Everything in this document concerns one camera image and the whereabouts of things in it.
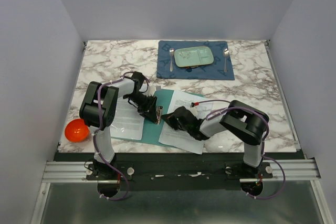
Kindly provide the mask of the white printed paper sheets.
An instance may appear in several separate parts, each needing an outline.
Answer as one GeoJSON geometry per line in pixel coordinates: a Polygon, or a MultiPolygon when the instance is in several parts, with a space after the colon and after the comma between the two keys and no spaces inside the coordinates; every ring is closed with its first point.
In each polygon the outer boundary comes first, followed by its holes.
{"type": "MultiPolygon", "coordinates": [[[[186,92],[175,90],[173,92],[167,112],[172,113],[180,106],[184,106],[189,109],[192,102],[200,102],[204,100],[206,101],[208,99],[203,96],[192,95],[186,92]]],[[[206,117],[212,110],[212,107],[213,102],[201,103],[200,105],[196,106],[197,118],[202,119],[206,117]]],[[[176,147],[195,154],[202,154],[204,147],[204,141],[195,140],[185,131],[174,130],[165,122],[163,124],[159,142],[161,144],[176,147]]]]}

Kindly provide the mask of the teal file folder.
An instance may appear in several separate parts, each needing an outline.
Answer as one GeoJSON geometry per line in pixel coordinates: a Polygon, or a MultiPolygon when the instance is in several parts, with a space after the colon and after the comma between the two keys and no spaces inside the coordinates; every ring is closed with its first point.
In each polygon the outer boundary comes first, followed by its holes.
{"type": "MultiPolygon", "coordinates": [[[[163,113],[168,113],[168,108],[171,102],[171,98],[173,95],[173,90],[162,89],[155,92],[155,96],[157,97],[157,105],[163,107],[163,113]]],[[[117,142],[121,142],[127,145],[127,148],[131,147],[131,144],[141,143],[147,145],[155,145],[161,147],[172,147],[168,145],[161,144],[159,142],[160,134],[163,128],[164,122],[161,121],[160,124],[154,124],[147,119],[144,119],[144,126],[143,126],[143,133],[142,138],[139,141],[132,141],[132,140],[124,140],[119,138],[112,138],[111,142],[114,148],[117,147],[117,142]]]]}

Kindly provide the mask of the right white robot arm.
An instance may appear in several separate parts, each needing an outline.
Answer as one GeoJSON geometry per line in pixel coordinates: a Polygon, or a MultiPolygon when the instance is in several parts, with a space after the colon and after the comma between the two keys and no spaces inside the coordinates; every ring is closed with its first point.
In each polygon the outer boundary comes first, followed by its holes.
{"type": "Polygon", "coordinates": [[[265,138],[269,133],[269,116],[240,101],[232,101],[227,108],[211,112],[198,119],[184,106],[161,119],[172,129],[184,131],[197,141],[205,141],[223,131],[229,131],[244,142],[242,173],[249,178],[260,172],[265,138]]]}

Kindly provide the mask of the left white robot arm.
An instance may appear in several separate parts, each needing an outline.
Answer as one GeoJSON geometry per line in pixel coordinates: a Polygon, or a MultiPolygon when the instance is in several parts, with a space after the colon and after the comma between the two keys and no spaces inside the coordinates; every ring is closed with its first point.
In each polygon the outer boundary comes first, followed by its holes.
{"type": "Polygon", "coordinates": [[[118,98],[127,99],[143,118],[152,123],[158,122],[156,112],[157,97],[141,91],[149,80],[142,73],[129,71],[120,79],[108,83],[89,83],[79,116],[88,127],[94,127],[92,135],[95,150],[93,166],[104,179],[116,175],[116,155],[111,144],[110,125],[117,108],[118,98]]]}

